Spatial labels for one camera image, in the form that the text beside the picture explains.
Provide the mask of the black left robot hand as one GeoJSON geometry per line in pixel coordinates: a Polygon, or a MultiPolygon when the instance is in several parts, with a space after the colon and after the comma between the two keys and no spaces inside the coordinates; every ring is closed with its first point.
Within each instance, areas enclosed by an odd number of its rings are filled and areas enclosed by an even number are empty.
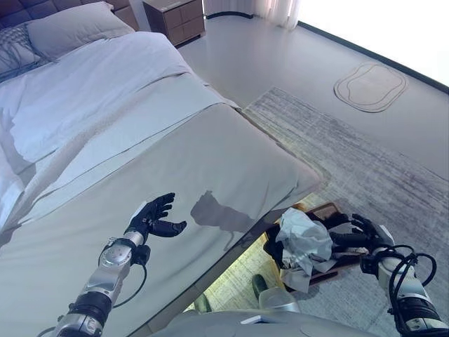
{"type": "Polygon", "coordinates": [[[173,223],[164,220],[168,217],[174,200],[175,193],[171,192],[152,201],[143,201],[131,216],[124,234],[138,232],[143,238],[143,243],[147,241],[149,234],[166,238],[178,236],[186,228],[187,222],[173,223]]]}

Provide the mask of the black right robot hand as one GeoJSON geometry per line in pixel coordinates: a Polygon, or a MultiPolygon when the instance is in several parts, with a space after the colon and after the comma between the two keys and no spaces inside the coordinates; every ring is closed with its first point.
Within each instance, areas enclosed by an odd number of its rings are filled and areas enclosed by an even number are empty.
{"type": "Polygon", "coordinates": [[[376,249],[386,249],[394,245],[394,239],[383,225],[353,213],[340,228],[329,232],[333,242],[333,254],[362,256],[376,249]]]}

